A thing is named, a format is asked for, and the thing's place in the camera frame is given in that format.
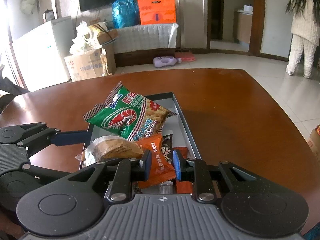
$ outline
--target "prawn cracker bag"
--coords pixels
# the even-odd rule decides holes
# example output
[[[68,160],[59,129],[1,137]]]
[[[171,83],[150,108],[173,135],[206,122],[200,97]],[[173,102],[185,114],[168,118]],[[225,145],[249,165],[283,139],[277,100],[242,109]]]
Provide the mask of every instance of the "prawn cracker bag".
[[[139,188],[158,185],[176,177],[174,167],[165,160],[161,153],[162,135],[160,133],[136,143],[142,147],[143,151],[150,150],[152,153],[149,179],[147,181],[139,181]]]
[[[177,115],[142,95],[131,93],[120,82],[103,104],[85,114],[84,120],[129,141],[161,132],[165,120]]]

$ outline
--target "plastic bottle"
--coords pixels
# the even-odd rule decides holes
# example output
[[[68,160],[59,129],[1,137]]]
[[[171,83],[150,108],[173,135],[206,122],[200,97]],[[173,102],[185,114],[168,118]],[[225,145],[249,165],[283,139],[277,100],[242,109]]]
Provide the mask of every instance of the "plastic bottle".
[[[177,62],[181,63],[182,59],[175,57],[156,57],[153,59],[153,64],[156,68],[174,66]]]

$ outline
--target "woman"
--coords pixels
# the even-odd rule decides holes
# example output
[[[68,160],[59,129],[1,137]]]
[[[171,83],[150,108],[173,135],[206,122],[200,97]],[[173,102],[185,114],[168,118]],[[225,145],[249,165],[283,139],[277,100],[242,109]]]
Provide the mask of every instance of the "woman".
[[[289,64],[285,69],[293,75],[304,51],[304,77],[311,78],[312,65],[320,38],[319,0],[290,0],[286,13],[293,13],[293,34]]]

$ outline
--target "orange snack packet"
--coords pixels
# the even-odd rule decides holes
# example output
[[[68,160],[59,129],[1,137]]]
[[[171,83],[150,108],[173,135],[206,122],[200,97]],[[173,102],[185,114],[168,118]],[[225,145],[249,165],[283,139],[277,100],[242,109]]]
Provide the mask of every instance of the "orange snack packet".
[[[179,182],[176,179],[176,193],[177,194],[192,194],[193,185],[190,181]]]
[[[189,149],[187,147],[175,147],[172,150],[179,150],[184,159],[188,158]]]
[[[174,179],[176,173],[161,153],[162,135],[156,134],[136,142],[142,149],[152,152],[152,164],[148,181],[139,181],[139,188],[147,188]]]

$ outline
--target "green snack bag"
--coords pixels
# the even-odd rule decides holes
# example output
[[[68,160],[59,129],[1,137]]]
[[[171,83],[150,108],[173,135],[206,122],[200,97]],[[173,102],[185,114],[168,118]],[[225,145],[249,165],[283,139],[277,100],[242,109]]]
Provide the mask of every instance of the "green snack bag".
[[[111,133],[129,141],[148,138],[162,131],[165,120],[177,115],[142,95],[128,91],[120,82],[103,104],[83,117]]]

